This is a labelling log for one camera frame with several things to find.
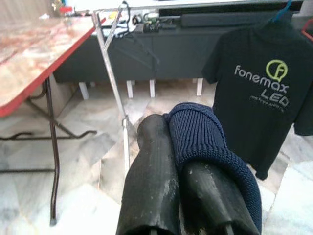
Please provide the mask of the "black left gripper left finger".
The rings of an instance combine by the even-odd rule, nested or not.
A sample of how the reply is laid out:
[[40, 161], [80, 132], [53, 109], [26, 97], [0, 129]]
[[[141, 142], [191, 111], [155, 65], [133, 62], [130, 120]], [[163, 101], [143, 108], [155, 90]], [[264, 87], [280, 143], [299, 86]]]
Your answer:
[[149, 115], [137, 130], [139, 153], [124, 184], [118, 235], [179, 235], [179, 181], [167, 122]]

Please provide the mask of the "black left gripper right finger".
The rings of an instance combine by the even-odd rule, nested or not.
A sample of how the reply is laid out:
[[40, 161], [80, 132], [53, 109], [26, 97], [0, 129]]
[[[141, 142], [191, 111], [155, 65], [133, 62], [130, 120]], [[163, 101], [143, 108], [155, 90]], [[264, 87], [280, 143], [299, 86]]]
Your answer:
[[183, 230], [187, 235], [258, 235], [244, 199], [217, 166], [189, 162], [180, 176]]

